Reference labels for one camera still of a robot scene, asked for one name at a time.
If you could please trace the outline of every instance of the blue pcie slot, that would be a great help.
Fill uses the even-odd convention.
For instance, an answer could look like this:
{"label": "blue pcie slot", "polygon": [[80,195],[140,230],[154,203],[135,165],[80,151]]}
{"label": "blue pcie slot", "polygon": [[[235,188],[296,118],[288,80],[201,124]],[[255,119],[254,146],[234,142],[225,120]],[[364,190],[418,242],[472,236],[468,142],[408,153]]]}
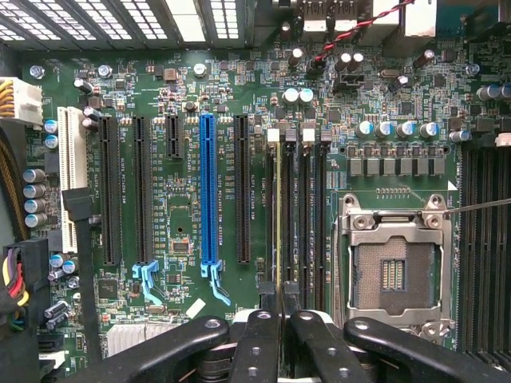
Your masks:
{"label": "blue pcie slot", "polygon": [[200,220],[202,231],[200,275],[210,278],[213,295],[230,305],[219,292],[223,263],[218,259],[218,190],[216,170],[216,123],[212,114],[199,119],[200,134]]}

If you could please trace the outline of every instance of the white pci slot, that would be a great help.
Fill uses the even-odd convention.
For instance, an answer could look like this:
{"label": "white pci slot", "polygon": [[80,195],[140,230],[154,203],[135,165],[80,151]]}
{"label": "white pci slot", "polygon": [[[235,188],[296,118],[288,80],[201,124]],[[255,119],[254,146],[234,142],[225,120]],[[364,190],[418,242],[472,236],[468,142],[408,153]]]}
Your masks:
{"label": "white pci slot", "polygon": [[[60,160],[61,191],[87,187],[87,141],[81,125],[84,117],[80,109],[57,108],[58,155]],[[77,235],[74,223],[61,200],[62,251],[77,253]]]}

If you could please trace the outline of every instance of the red wire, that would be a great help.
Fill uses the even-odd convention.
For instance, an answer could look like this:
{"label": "red wire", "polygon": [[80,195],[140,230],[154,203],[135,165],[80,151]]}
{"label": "red wire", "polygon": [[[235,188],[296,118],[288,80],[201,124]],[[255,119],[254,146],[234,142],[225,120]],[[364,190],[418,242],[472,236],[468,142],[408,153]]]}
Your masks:
{"label": "red wire", "polygon": [[21,263],[19,263],[18,264],[18,279],[16,279],[16,284],[9,291],[9,295],[11,298],[14,298],[16,295],[18,295],[20,289],[22,288],[22,284],[23,284],[22,265],[21,265]]}
{"label": "red wire", "polygon": [[404,6],[407,6],[408,4],[411,4],[412,2],[414,2],[415,0],[405,0],[404,2],[402,2],[401,4],[397,4],[395,7],[391,8],[390,10],[386,10],[382,13],[380,13],[378,16],[375,16],[374,18],[372,18],[371,20],[367,20],[365,22],[359,22],[356,26],[354,26],[353,28],[351,28],[350,30],[348,30],[347,32],[344,32],[343,34],[340,34],[338,35],[333,42],[331,42],[330,44],[326,44],[324,47],[323,47],[323,51],[322,53],[319,55],[319,56],[316,56],[315,60],[316,61],[321,61],[322,59],[324,59],[327,54],[328,54],[328,51],[329,50],[332,50],[335,48],[335,43],[343,40],[344,38],[348,38],[350,37],[356,30],[362,28],[362,27],[365,27],[365,26],[370,26],[371,24],[373,24],[376,20],[378,20],[379,18],[384,18],[385,16],[395,12],[396,10],[400,10],[401,8],[403,8]]}

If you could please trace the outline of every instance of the cpu socket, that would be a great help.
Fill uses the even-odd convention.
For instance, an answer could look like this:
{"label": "cpu socket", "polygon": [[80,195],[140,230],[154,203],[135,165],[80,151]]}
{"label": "cpu socket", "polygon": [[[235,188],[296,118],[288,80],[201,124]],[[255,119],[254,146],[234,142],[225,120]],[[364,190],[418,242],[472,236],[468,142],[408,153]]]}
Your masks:
{"label": "cpu socket", "polygon": [[420,210],[362,209],[340,200],[339,283],[342,317],[368,317],[432,342],[453,329],[452,227],[434,194]]}

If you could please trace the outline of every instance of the green circuit board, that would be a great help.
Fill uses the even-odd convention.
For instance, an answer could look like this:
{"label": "green circuit board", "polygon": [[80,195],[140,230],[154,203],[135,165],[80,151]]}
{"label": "green circuit board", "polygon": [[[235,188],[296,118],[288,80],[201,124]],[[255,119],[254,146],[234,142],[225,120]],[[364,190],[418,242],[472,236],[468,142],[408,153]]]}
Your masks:
{"label": "green circuit board", "polygon": [[[326,295],[323,309],[332,314],[336,302],[332,291],[336,288],[333,277],[334,232],[332,224],[339,211],[339,199],[350,192],[357,196],[364,207],[373,209],[423,208],[428,198],[436,193],[443,195],[448,207],[459,205],[461,153],[456,144],[449,141],[450,124],[469,124],[465,115],[469,112],[472,94],[480,82],[466,76],[465,66],[472,59],[472,50],[463,49],[458,40],[438,41],[433,49],[437,57],[435,63],[422,69],[412,68],[412,58],[385,58],[379,49],[355,49],[351,45],[337,48],[341,52],[361,52],[364,62],[358,74],[364,76],[364,85],[354,93],[342,93],[334,97],[331,84],[335,78],[332,58],[328,69],[319,79],[306,76],[302,60],[295,70],[289,70],[287,57],[294,46],[275,43],[266,49],[251,51],[159,51],[159,52],[100,52],[100,53],[26,53],[24,55],[23,80],[39,85],[43,90],[43,113],[45,119],[57,119],[57,107],[74,106],[83,109],[87,97],[73,87],[73,80],[86,71],[86,79],[100,87],[97,95],[101,99],[104,115],[115,117],[119,125],[121,254],[118,266],[105,266],[102,247],[105,238],[101,230],[93,229],[93,256],[97,272],[97,283],[114,280],[113,286],[97,286],[97,307],[101,312],[101,333],[105,334],[117,323],[143,321],[168,322],[179,324],[190,317],[186,314],[198,300],[202,309],[198,313],[214,314],[232,320],[239,310],[253,309],[259,305],[257,286],[273,275],[275,265],[268,257],[267,206],[265,203],[267,161],[267,131],[278,122],[285,122],[290,129],[298,130],[300,124],[309,123],[316,130],[331,132],[331,148],[327,155],[326,169],[326,273],[322,285]],[[304,46],[307,56],[321,48],[320,45]],[[197,78],[192,69],[202,63],[207,67],[205,77]],[[28,69],[32,65],[42,65],[46,75],[40,81],[30,77]],[[97,76],[99,65],[113,68],[110,79]],[[174,69],[176,80],[166,81],[167,72],[161,69]],[[397,69],[410,77],[410,86],[396,93],[389,93],[386,87],[391,79],[383,78],[384,69]],[[314,100],[309,105],[285,105],[282,94],[286,89],[311,89]],[[105,107],[105,100],[111,100],[111,108]],[[184,103],[191,101],[199,106],[194,113],[184,110]],[[483,105],[483,112],[492,111]],[[200,275],[201,224],[200,224],[200,140],[199,116],[211,113],[216,118],[217,175],[219,230],[219,259],[224,261],[221,273],[221,288],[228,295],[231,305],[227,306],[212,294],[207,278]],[[168,114],[179,116],[184,129],[184,158],[172,160],[167,156],[166,131],[161,123]],[[239,264],[236,254],[235,217],[235,172],[233,145],[233,117],[247,115],[250,125],[250,249],[251,261]],[[135,242],[135,187],[133,173],[133,126],[131,117],[143,116],[151,123],[152,150],[150,161],[153,173],[153,226],[154,259],[159,263],[159,271],[153,275],[154,296],[162,301],[164,312],[149,313],[152,303],[145,299],[141,289],[137,289],[132,277],[132,266],[137,261]],[[416,121],[418,127],[428,122],[436,122],[438,134],[425,139],[416,132],[407,140],[393,135],[386,140],[374,135],[361,138],[355,129],[363,121],[377,126],[389,121],[394,127],[406,121]],[[43,144],[47,133],[28,128],[27,165],[29,168],[45,167],[45,153],[49,151]],[[87,136],[87,161],[89,189],[93,198],[94,212],[101,211],[99,164],[99,140],[96,133]],[[350,161],[400,157],[438,158],[445,168],[438,174],[421,176],[400,176],[396,173],[367,175],[351,173]],[[291,205],[298,215],[299,200],[297,183],[299,167],[295,161],[294,199]],[[311,190],[315,188],[315,174],[310,179]],[[58,177],[47,178],[46,193],[48,223],[33,230],[33,236],[47,236],[60,227],[60,192]],[[312,208],[311,219],[315,209]],[[311,241],[315,241],[314,225],[311,225]],[[456,320],[458,290],[458,260],[456,259],[458,218],[453,218],[452,265],[452,319]],[[291,229],[295,236],[294,254],[299,257],[299,227]],[[186,251],[175,251],[174,243],[187,243]],[[86,352],[81,336],[79,298],[76,290],[66,286],[65,280],[53,284],[53,300],[65,299],[72,307],[69,321],[57,329],[66,337],[66,350],[69,351],[65,366],[69,373],[81,369],[86,364]],[[444,340],[447,347],[455,348],[455,332]]]}

